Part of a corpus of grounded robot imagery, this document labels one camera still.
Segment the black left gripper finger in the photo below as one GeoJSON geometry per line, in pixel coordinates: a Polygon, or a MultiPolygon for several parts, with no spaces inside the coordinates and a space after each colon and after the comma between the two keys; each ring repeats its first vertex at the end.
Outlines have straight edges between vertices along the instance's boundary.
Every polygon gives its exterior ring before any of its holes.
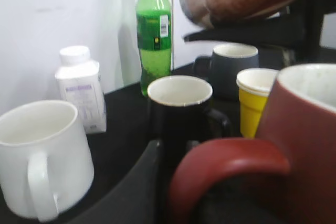
{"type": "Polygon", "coordinates": [[[83,201],[64,223],[168,223],[164,144],[90,143],[95,178],[83,201]]]}

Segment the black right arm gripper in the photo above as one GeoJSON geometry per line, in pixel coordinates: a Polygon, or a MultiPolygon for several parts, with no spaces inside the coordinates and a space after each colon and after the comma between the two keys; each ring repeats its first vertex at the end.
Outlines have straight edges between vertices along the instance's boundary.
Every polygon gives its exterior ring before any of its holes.
{"type": "Polygon", "coordinates": [[[280,17],[203,29],[183,36],[183,40],[287,45],[281,50],[284,66],[311,63],[320,57],[324,17],[334,13],[335,0],[295,0],[280,17]]]}

